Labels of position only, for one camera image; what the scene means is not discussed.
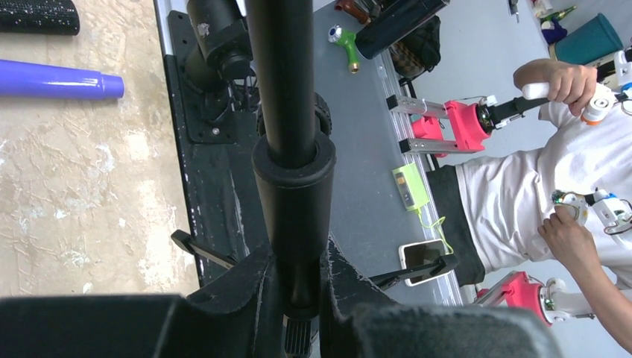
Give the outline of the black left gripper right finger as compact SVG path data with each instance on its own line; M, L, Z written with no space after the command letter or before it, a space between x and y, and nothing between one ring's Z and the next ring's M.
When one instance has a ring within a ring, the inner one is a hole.
M404 305L341 253L320 259L322 357L561 357L533 313L509 307Z

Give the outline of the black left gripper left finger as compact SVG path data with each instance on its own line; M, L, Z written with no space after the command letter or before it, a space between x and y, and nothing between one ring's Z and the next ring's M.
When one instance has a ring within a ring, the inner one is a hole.
M258 247L188 297L1 300L3 357L255 357L271 250Z

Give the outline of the small black tripod stand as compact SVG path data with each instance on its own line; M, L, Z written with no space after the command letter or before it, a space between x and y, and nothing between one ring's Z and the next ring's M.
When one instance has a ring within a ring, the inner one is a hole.
M329 241L333 142L315 128L310 1L247 1L266 135L253 149L272 263L255 357L309 354L318 323L320 259Z

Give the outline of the purple microphone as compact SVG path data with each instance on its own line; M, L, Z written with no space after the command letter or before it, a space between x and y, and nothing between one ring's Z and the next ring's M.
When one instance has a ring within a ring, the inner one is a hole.
M1 95L28 98L107 100L124 96L124 81L102 72L1 61Z

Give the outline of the black speckled condenser microphone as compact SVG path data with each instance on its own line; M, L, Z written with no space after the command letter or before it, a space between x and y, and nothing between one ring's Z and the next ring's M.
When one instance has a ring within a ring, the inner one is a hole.
M1 32L76 36L80 18L73 1L1 0Z

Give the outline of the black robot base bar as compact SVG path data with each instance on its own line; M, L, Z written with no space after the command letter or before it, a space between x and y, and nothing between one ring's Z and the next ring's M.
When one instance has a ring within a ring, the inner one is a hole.
M259 91L255 72L221 92L204 92L186 74L198 42L187 10L166 17L164 56L183 193L189 248L198 280L207 284L228 262L267 241L250 161L257 142Z

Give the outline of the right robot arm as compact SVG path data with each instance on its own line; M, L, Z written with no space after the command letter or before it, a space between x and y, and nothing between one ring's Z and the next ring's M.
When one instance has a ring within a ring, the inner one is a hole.
M186 9L198 44L186 61L189 80L204 92L221 92L251 76L250 38L238 3L191 0Z

